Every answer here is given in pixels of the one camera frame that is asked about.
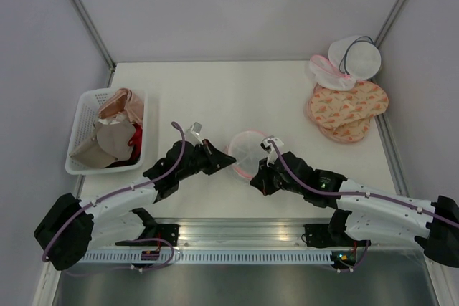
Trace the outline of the pink-trimmed mesh laundry bag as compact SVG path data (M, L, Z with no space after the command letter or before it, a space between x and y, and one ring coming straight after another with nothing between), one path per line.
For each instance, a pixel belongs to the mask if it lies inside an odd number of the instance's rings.
M259 161L267 154L260 146L266 134L259 130L246 130L233 136L225 153L236 159L231 165L233 174L247 183L258 172Z

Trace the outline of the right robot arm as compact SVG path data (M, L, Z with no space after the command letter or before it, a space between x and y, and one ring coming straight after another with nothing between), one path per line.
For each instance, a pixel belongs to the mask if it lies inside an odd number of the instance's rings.
M447 196L429 201L390 195L314 169L291 152L274 161L262 159L250 185L265 196L289 191L314 206L333 209L327 235L336 245L411 246L438 264L458 267L458 205Z

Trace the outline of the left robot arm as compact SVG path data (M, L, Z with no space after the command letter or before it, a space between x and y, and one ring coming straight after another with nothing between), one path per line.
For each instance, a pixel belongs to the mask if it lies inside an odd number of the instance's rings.
M156 225L145 206L170 197L186 178L198 173L211 176L236 161L208 140L198 144L177 141L165 157L128 186L92 199L78 199L71 193L60 196L34 231L44 261L63 271L92 248L152 244Z

